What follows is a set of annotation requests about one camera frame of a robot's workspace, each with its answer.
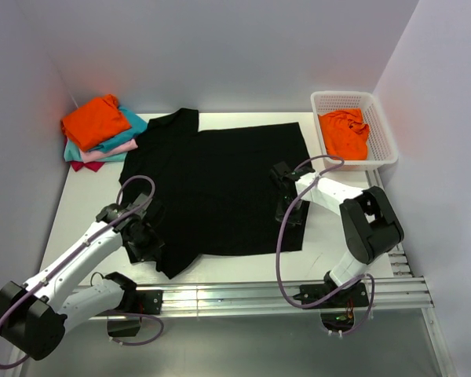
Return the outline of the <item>black t shirt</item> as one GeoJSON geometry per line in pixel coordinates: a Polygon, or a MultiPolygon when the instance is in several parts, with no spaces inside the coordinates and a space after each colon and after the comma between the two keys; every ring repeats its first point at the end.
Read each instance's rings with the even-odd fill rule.
{"type": "MultiPolygon", "coordinates": [[[[136,142],[119,180],[125,203],[152,193],[166,208],[156,228],[165,244],[157,271],[174,278],[203,254],[276,251],[279,192],[269,172],[308,160],[297,123],[200,130],[199,113],[182,108],[149,120],[136,142]]],[[[304,234],[287,225],[281,250],[299,251],[304,234]]]]}

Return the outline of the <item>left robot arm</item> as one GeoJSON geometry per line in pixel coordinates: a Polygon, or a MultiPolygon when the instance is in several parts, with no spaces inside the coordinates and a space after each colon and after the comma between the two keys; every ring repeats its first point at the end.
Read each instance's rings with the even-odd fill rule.
{"type": "Polygon", "coordinates": [[[97,314],[144,315],[137,284],[118,272],[78,291],[82,280],[119,248],[130,263],[162,260],[164,242],[155,227],[164,217],[158,200],[104,207],[84,234],[51,265],[22,284],[0,290],[0,336],[36,361],[50,355],[72,329],[97,314]]]}

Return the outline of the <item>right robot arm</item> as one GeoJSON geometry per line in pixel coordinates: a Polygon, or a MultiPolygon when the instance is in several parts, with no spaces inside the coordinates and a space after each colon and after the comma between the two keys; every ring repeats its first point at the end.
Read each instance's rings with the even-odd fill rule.
{"type": "Polygon", "coordinates": [[[341,219],[346,251],[327,272],[325,281],[346,290],[363,278],[368,267],[404,239],[404,230],[385,191],[342,184],[318,173],[294,171],[280,179],[290,200],[281,220],[276,245],[276,278],[283,289],[280,253],[293,210],[304,202],[318,205],[341,219]]]}

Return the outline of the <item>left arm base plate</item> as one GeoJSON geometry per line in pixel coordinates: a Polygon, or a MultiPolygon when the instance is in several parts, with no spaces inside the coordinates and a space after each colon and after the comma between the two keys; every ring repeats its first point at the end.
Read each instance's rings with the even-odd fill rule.
{"type": "Polygon", "coordinates": [[[147,315],[159,315],[162,310],[163,290],[138,290],[137,310],[138,313],[147,315]]]}

